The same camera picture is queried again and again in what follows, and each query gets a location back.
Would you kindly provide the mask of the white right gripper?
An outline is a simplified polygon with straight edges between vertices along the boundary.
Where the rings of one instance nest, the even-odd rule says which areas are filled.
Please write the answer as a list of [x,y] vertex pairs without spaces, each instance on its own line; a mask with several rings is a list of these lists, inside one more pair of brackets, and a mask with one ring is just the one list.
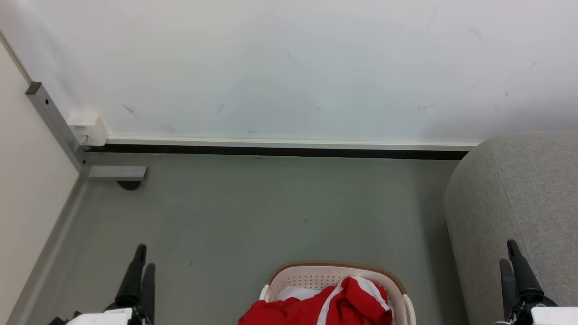
[[576,325],[578,307],[558,306],[545,297],[526,257],[514,239],[507,241],[508,260],[500,259],[500,284],[506,320],[496,325]]

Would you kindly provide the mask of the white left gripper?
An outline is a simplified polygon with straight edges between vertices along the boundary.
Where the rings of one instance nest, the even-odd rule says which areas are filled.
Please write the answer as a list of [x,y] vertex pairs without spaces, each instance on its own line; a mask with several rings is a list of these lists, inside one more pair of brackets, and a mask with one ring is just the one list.
[[147,246],[140,244],[115,296],[116,307],[100,313],[75,311],[69,319],[54,317],[50,325],[153,325],[156,265],[146,265]]

